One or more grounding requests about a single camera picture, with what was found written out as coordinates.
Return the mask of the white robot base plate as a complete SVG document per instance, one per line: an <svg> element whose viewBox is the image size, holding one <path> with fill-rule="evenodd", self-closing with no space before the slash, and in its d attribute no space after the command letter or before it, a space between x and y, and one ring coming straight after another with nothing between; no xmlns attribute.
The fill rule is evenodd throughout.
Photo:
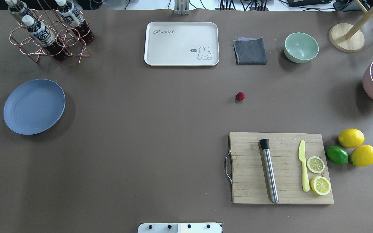
<svg viewBox="0 0 373 233"><path fill-rule="evenodd" d="M143 223L138 233L222 233L222 223L187 222L187 223Z"/></svg>

